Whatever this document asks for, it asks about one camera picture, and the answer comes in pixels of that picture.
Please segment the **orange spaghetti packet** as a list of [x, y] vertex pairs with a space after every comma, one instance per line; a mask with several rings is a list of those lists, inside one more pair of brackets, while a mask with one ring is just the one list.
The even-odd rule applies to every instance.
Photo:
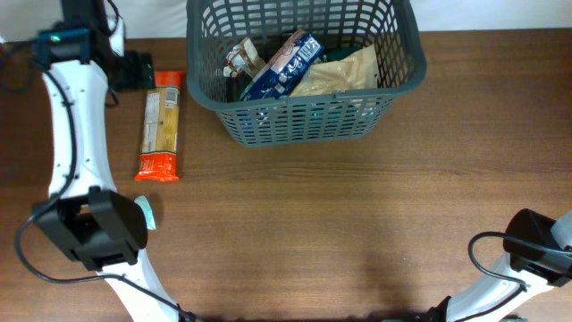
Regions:
[[155, 72], [146, 96], [136, 181], [176, 182], [181, 85], [185, 71]]

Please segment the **beige brown snack bag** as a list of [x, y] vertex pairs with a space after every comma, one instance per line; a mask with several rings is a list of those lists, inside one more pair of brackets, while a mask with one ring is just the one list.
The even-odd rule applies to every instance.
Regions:
[[242, 74], [255, 78], [266, 66], [250, 38], [244, 38], [235, 45], [225, 57], [225, 61], [223, 76], [227, 78], [237, 78]]

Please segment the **small teal wrapper packet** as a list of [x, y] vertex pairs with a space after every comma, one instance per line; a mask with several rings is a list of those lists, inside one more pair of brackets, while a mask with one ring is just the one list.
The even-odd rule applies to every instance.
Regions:
[[143, 215], [145, 217], [146, 220], [146, 225], [147, 225], [147, 229], [148, 230], [155, 230], [156, 229], [156, 220], [155, 220], [155, 216], [154, 216], [154, 211], [152, 209], [152, 206], [149, 202], [149, 200], [141, 195], [138, 196], [134, 199], [134, 202], [140, 207], [140, 209], [143, 212]]

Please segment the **blue Kleenex tissue pack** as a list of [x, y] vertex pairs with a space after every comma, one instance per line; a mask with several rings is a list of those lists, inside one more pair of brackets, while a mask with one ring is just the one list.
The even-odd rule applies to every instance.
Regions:
[[297, 30], [240, 95], [240, 101], [288, 96], [324, 46], [305, 30]]

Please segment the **green Nescafe coffee bag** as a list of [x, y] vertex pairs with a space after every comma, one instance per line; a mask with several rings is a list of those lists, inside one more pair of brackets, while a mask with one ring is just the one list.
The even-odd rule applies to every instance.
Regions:
[[326, 50], [320, 55], [322, 63], [355, 60], [367, 53], [366, 47], [343, 47]]

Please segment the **beige clear powder bag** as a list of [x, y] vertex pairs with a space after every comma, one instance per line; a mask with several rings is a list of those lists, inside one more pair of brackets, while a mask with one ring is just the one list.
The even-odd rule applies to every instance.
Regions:
[[291, 97], [317, 96], [353, 89], [374, 89], [381, 74], [374, 46], [338, 61], [312, 64]]

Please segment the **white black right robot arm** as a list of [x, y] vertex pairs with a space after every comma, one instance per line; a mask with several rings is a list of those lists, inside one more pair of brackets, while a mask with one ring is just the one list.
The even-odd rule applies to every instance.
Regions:
[[[502, 239], [503, 252], [490, 269], [475, 255], [476, 243], [485, 238]], [[430, 308], [421, 321], [502, 321], [534, 296], [570, 283], [571, 214], [554, 220], [524, 208], [505, 232], [475, 235], [467, 252], [483, 275], [464, 292]]]

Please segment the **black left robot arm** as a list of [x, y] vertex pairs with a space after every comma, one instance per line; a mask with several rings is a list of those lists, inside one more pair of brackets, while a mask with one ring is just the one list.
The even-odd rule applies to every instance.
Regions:
[[120, 91], [155, 86], [152, 58], [125, 49], [114, 3], [64, 1], [61, 8], [62, 20], [33, 43], [51, 104], [54, 167], [48, 198], [29, 220], [88, 270], [90, 282], [108, 282], [133, 320], [191, 321], [152, 268], [144, 211], [117, 191], [108, 161], [105, 109]]

